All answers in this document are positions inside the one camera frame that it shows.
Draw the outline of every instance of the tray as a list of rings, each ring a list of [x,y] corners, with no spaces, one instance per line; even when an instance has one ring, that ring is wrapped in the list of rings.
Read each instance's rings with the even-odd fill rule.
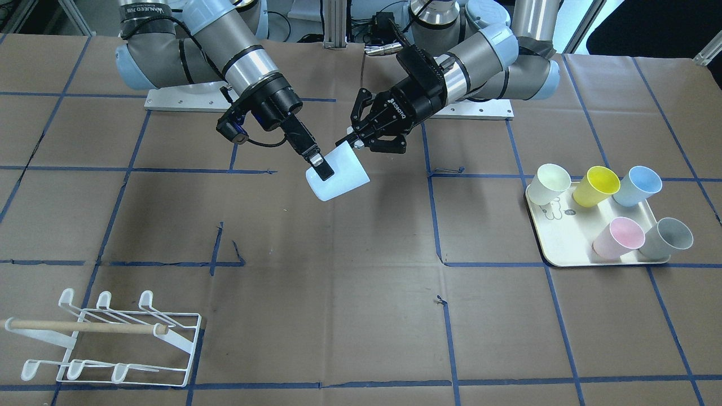
[[[669,257],[649,259],[638,250],[618,259],[605,259],[597,255],[591,248],[592,241],[615,217],[628,217],[639,223],[644,231],[652,228],[657,219],[646,200],[633,207],[624,207],[609,198],[595,207],[582,207],[572,198],[578,184],[573,182],[566,192],[544,206],[532,203],[524,192],[541,253],[549,263],[556,267],[596,267],[664,264],[669,261]]]

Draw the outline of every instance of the floor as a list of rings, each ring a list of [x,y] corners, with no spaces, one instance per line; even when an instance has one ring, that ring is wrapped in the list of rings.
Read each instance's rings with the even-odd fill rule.
[[[215,113],[145,111],[115,71],[119,43],[0,37],[0,308],[62,320],[49,309],[64,288],[83,306],[109,290],[118,309],[153,290],[156,307],[204,317],[191,381],[56,384],[47,368],[24,382],[25,360],[62,351],[0,332],[0,404],[722,405],[722,93],[708,70],[557,55],[552,98],[513,102],[511,121],[429,120],[405,155],[359,152],[371,182],[323,203],[290,148],[232,147]],[[264,46],[323,151],[360,85],[403,76],[358,46]],[[576,179],[656,169],[656,217],[684,221],[695,245],[664,266],[549,266],[522,199],[545,162]],[[90,349],[154,355],[119,340]]]

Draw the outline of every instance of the black cable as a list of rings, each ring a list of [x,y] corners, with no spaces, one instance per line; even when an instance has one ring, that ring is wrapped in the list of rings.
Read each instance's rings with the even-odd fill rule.
[[[427,0],[426,4],[424,4],[424,6],[419,10],[418,13],[414,14],[414,12],[411,12],[411,16],[412,16],[411,21],[409,21],[409,24],[406,27],[404,27],[403,30],[401,30],[401,33],[405,33],[406,31],[409,30],[409,27],[411,27],[411,24],[414,24],[414,22],[419,19],[419,16],[421,15],[421,13],[423,13],[424,10],[426,10],[426,7],[429,7],[429,4],[431,4],[432,1],[434,1],[434,0]]]
[[[288,141],[288,137],[286,137],[285,135],[283,136],[283,139],[281,141],[279,141],[275,144],[264,144],[263,142],[253,141],[250,138],[248,139],[248,142],[250,142],[251,144],[258,145],[259,147],[264,147],[264,148],[280,147],[281,145],[285,144],[286,141]]]
[[[170,20],[170,21],[174,22],[175,24],[177,24],[180,28],[183,29],[183,31],[186,32],[188,38],[190,38],[190,39],[193,41],[193,43],[196,44],[196,46],[198,47],[198,49],[201,50],[201,51],[203,51],[203,47],[202,47],[201,44],[198,42],[198,40],[196,39],[196,37],[194,37],[194,36],[191,34],[191,30],[188,29],[188,26],[185,25],[185,24],[183,24],[183,22],[180,21],[179,19],[177,19],[177,18],[175,18],[175,17],[171,17],[171,16],[169,16],[169,15],[159,15],[159,16],[150,17],[150,18],[147,18],[147,19],[141,21],[138,25],[135,26],[135,28],[133,28],[133,30],[131,30],[131,32],[129,32],[127,35],[122,36],[121,39],[127,40],[128,38],[132,37],[133,35],[136,35],[141,28],[143,28],[143,27],[145,27],[146,25],[150,24],[150,22],[152,22],[152,21],[158,21],[158,20]],[[206,61],[208,62],[208,65],[210,65],[211,69],[213,69],[213,72],[215,72],[215,74],[217,74],[219,78],[223,79],[223,74],[221,73],[220,70],[218,70],[218,68],[217,68],[216,65],[213,63],[213,61],[211,61],[210,59],[207,59]]]
[[[383,10],[385,10],[385,9],[393,6],[394,4],[398,4],[398,3],[406,3],[406,0],[395,1],[395,2],[393,2],[393,3],[391,3],[391,4],[389,4],[388,6],[382,8],[381,10],[378,10],[378,12],[382,12]]]
[[[286,35],[286,38],[283,40],[283,42],[288,41],[288,38],[291,38],[291,22],[286,18],[286,16],[284,16],[284,15],[281,14],[281,13],[272,12],[272,11],[270,11],[270,10],[269,10],[269,11],[266,11],[266,13],[269,13],[269,14],[278,14],[279,16],[283,17],[284,20],[286,20],[286,24],[288,24],[288,35]],[[269,35],[271,35],[271,32],[270,32],[270,31],[269,31],[269,33],[266,35],[266,39],[269,39]]]
[[[318,3],[321,5],[319,7],[319,11],[321,13],[321,35],[323,36],[321,42],[326,43],[326,21],[323,19],[323,0],[319,0]]]

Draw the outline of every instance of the blue tape line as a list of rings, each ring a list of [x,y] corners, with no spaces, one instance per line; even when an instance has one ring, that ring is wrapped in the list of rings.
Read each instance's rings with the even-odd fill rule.
[[[221,246],[221,237],[223,236],[223,222],[218,227],[218,234],[216,235],[216,243],[213,245],[213,254],[211,255],[211,269],[210,274],[214,276],[216,273],[216,263],[218,262],[218,249]]]
[[[594,123],[591,121],[591,116],[589,115],[589,110],[587,110],[586,104],[584,104],[584,100],[582,99],[581,93],[579,93],[579,87],[577,87],[577,81],[574,80],[574,75],[572,74],[572,70],[569,69],[569,63],[567,62],[567,57],[565,55],[562,55],[562,61],[564,62],[564,66],[567,68],[567,72],[569,72],[569,79],[572,81],[572,87],[574,87],[574,92],[577,94],[577,98],[579,99],[579,103],[582,106],[582,110],[584,110],[584,115],[587,118],[587,122],[589,123],[589,128],[591,128],[591,133],[594,135],[594,140],[596,141],[596,146],[599,147],[599,153],[601,153],[601,159],[604,161],[604,166],[609,168],[609,161],[606,158],[606,153],[604,153],[604,148],[601,146],[601,141],[599,140],[599,135],[596,133],[596,129],[594,128]]]
[[[75,170],[78,172],[125,172],[128,168],[92,166],[28,166],[28,170]]]
[[[0,211],[0,224],[2,224],[2,220],[5,219],[5,215],[7,214],[7,211],[10,209],[10,204],[12,204],[13,199],[15,199],[15,194],[17,194],[17,190],[20,189],[20,182],[22,181],[22,177],[25,174],[25,171],[23,171],[20,174],[20,177],[15,181],[15,186],[13,186],[12,191],[10,192],[10,195],[7,197],[7,200],[5,201],[5,205],[2,208],[2,211]]]
[[[62,267],[80,267],[85,261],[50,261],[50,260],[21,260],[21,259],[0,259],[0,264],[13,265],[57,265]]]
[[[55,384],[55,392],[53,393],[53,400],[50,402],[51,406],[55,406],[58,402],[58,395],[60,395],[60,390],[62,389],[63,383],[58,382]]]
[[[0,96],[48,96],[59,98],[63,93],[44,93],[44,92],[0,92]]]
[[[143,120],[143,126],[140,128],[140,133],[138,134],[138,139],[136,140],[135,148],[133,149],[133,155],[131,155],[131,159],[128,162],[128,168],[126,169],[126,175],[123,177],[123,184],[121,185],[121,190],[118,191],[118,197],[116,198],[116,205],[113,207],[113,212],[110,214],[110,219],[108,220],[108,226],[105,228],[105,235],[103,236],[103,242],[100,243],[100,250],[98,250],[97,258],[95,260],[95,266],[93,267],[92,274],[90,275],[90,280],[88,281],[87,287],[85,289],[85,297],[83,297],[83,303],[82,308],[87,307],[88,302],[90,301],[90,291],[92,290],[93,283],[95,282],[95,277],[97,276],[97,271],[100,268],[100,260],[103,258],[103,254],[105,253],[105,246],[108,245],[108,239],[110,238],[110,232],[113,230],[113,225],[116,222],[116,217],[118,216],[118,210],[121,207],[121,201],[123,200],[123,195],[126,193],[126,187],[128,186],[128,180],[130,180],[130,176],[132,173],[133,165],[135,164],[135,159],[138,157],[138,151],[140,150],[140,144],[143,142],[143,136],[145,135],[145,130],[148,128],[148,121],[150,121],[150,115],[151,111],[147,111],[145,114],[145,119]]]
[[[552,293],[552,300],[554,301],[554,311],[557,312],[557,320],[559,321],[559,328],[562,331],[562,338],[564,340],[564,348],[567,350],[567,357],[569,358],[569,367],[572,370],[572,378],[574,378],[574,386],[577,389],[577,397],[579,398],[579,405],[585,406],[584,393],[582,393],[582,385],[579,379],[579,373],[577,372],[576,362],[574,361],[574,355],[572,354],[572,346],[569,343],[569,336],[567,336],[567,328],[564,325],[564,317],[562,317],[562,309],[559,306],[559,298],[557,297],[557,290],[554,288],[554,280],[552,280],[552,271],[547,265],[544,265],[544,272],[547,274],[547,283],[549,284],[549,291]]]
[[[48,392],[55,390],[52,385],[0,385],[0,392]]]
[[[75,66],[73,66],[72,72],[70,72],[70,77],[68,78],[68,82],[65,83],[65,87],[63,87],[63,94],[65,95],[68,92],[68,88],[70,88],[70,84],[73,82],[73,79],[75,78],[75,74],[78,72],[78,68],[80,67],[80,62],[83,60],[83,56],[85,56],[85,51],[87,51],[88,46],[90,45],[90,40],[92,37],[88,37],[85,40],[85,45],[83,45],[82,51],[80,51],[80,56],[78,56],[78,60],[75,61]]]
[[[511,129],[511,121],[506,120],[506,132],[509,133],[509,142],[511,142],[511,149],[514,151],[514,159],[516,160],[516,168],[519,170],[519,177],[521,178],[521,185],[523,190],[526,190],[526,179],[524,178],[524,167],[521,165],[521,157],[519,151],[516,148],[516,141],[514,140],[514,131]]]
[[[174,168],[133,168],[133,172],[153,172],[153,173],[235,173],[245,175],[273,175],[278,173],[277,170],[228,170],[228,169],[174,169]]]
[[[687,375],[586,376],[579,380],[583,384],[603,384],[609,382],[689,381],[690,378]]]
[[[573,383],[574,378],[464,379],[458,382],[459,386],[553,385]]]
[[[111,261],[109,267],[210,267],[210,262],[155,262],[155,261]]]
[[[672,135],[672,138],[674,139],[674,143],[677,144],[677,148],[679,148],[679,152],[682,154],[684,161],[686,162],[687,166],[690,168],[690,172],[692,172],[692,176],[694,176],[695,179],[697,180],[697,185],[700,187],[700,190],[702,191],[702,195],[704,195],[705,199],[707,200],[707,204],[710,205],[712,212],[715,214],[715,217],[717,217],[717,223],[722,223],[722,219],[720,218],[719,212],[715,208],[714,203],[712,203],[712,199],[710,199],[709,195],[707,194],[707,191],[705,190],[705,187],[702,185],[702,182],[700,182],[700,177],[697,175],[697,171],[695,171],[695,168],[692,166],[692,161],[690,161],[690,159],[687,157],[687,153],[684,151],[684,148],[682,148],[682,143],[679,142],[679,138],[677,138],[677,133],[674,132],[672,125],[669,123],[669,120],[667,119],[667,115],[664,113],[662,106],[659,104],[659,101],[657,100],[657,96],[654,95],[654,92],[652,91],[652,87],[649,85],[649,82],[647,82],[647,78],[644,76],[644,73],[642,73],[642,69],[640,68],[639,64],[637,63],[637,60],[632,58],[632,62],[634,63],[635,68],[637,68],[637,72],[639,72],[639,75],[642,78],[642,81],[644,81],[644,85],[647,87],[647,91],[649,91],[649,95],[652,97],[652,100],[654,100],[654,104],[657,106],[659,113],[662,115],[662,118],[664,119],[664,123],[667,125],[667,129],[669,129],[669,133]]]
[[[191,379],[188,381],[188,396],[186,397],[186,406],[193,404],[193,391],[196,390],[196,378],[198,377],[198,366],[201,363],[201,349],[203,348],[203,338],[206,335],[206,330],[201,329],[198,333],[198,342],[196,343],[196,354],[193,357],[193,370],[191,372]]]
[[[316,101],[322,103],[335,103],[336,99],[323,99],[323,98],[301,98],[303,101]]]
[[[426,126],[421,123],[421,138],[424,142],[424,158],[426,160],[426,182],[429,189],[429,202],[431,203],[431,223],[434,227],[434,244],[436,245],[436,256],[441,259],[441,239],[439,237],[439,221],[436,215],[436,199],[434,198],[434,183],[431,180],[431,159],[429,158],[429,140],[426,137]]]
[[[712,268],[712,269],[718,269],[722,268],[722,264],[685,264],[685,263],[677,263],[677,264],[660,264],[656,267],[660,268]]]
[[[287,384],[272,383],[248,383],[248,384],[197,384],[194,389],[214,390],[214,389],[320,389],[320,382],[291,382]]]
[[[68,93],[67,98],[109,98],[109,99],[145,99],[146,95],[106,95],[100,93]]]
[[[677,337],[677,331],[674,329],[674,325],[672,324],[672,319],[669,316],[669,312],[667,311],[667,306],[664,305],[664,300],[662,299],[662,293],[659,291],[659,286],[657,286],[657,280],[654,278],[654,273],[652,272],[651,267],[647,267],[647,275],[649,275],[649,280],[650,280],[650,282],[652,282],[652,288],[654,288],[654,294],[657,295],[657,301],[659,302],[659,306],[662,308],[662,313],[664,314],[664,319],[667,321],[667,326],[669,327],[669,332],[672,334],[672,338],[674,339],[674,344],[677,346],[677,351],[679,351],[679,357],[682,359],[682,363],[684,364],[684,369],[687,371],[687,378],[692,382],[692,388],[695,390],[695,395],[697,395],[697,401],[700,403],[700,406],[705,406],[705,401],[702,400],[702,394],[700,393],[700,388],[697,387],[697,382],[695,381],[695,378],[692,375],[692,369],[690,368],[690,362],[687,360],[687,356],[684,354],[684,350],[682,349],[682,344],[679,342],[679,338]]]
[[[444,307],[444,325],[446,326],[446,344],[449,349],[449,362],[451,364],[451,387],[453,387],[453,400],[456,406],[461,406],[461,395],[458,390],[458,374],[456,373],[456,354],[453,349],[453,335],[451,334],[451,317],[449,316],[449,303],[436,295]]]
[[[245,260],[243,258],[240,259],[239,262],[216,262],[216,267],[224,267],[224,268],[240,268],[245,266]]]
[[[245,259],[240,255],[240,251],[238,251],[238,244],[234,240],[231,240],[231,243],[233,243],[233,249],[235,250],[235,255],[238,258],[238,261],[240,261],[240,265],[245,265]]]
[[[421,138],[424,141],[424,161],[426,162],[426,174],[431,176],[431,154],[429,153],[429,139],[426,135],[426,124],[421,123]]]
[[[422,387],[422,386],[452,386],[451,381],[443,379],[431,381],[354,381],[345,384],[325,385],[322,389],[330,388],[405,388],[405,387]]]
[[[722,375],[692,375],[696,381],[722,381]]]
[[[544,262],[444,262],[451,268],[541,268]]]
[[[52,92],[0,92],[0,96],[64,96],[67,98],[122,98],[122,99],[145,99],[144,95],[104,95],[104,94],[83,94],[83,93],[52,93]]]
[[[505,175],[500,173],[432,173],[432,178],[496,178],[520,179],[519,175]]]
[[[233,170],[236,155],[238,155],[238,144],[233,144],[233,151],[230,153],[230,163],[228,164],[228,170]]]

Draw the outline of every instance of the white cup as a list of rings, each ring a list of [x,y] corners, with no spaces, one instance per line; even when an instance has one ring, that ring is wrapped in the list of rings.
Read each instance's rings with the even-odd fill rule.
[[[334,174],[322,181],[313,168],[306,171],[306,180],[313,193],[323,202],[340,196],[370,181],[361,162],[348,142],[344,142],[326,155],[326,162]]]
[[[695,238],[692,231],[676,218],[665,217],[647,231],[646,241],[639,248],[642,255],[650,259],[664,259],[692,246]]]
[[[526,190],[526,196],[539,206],[549,204],[572,186],[569,173],[559,165],[545,163],[536,170],[533,181]]]

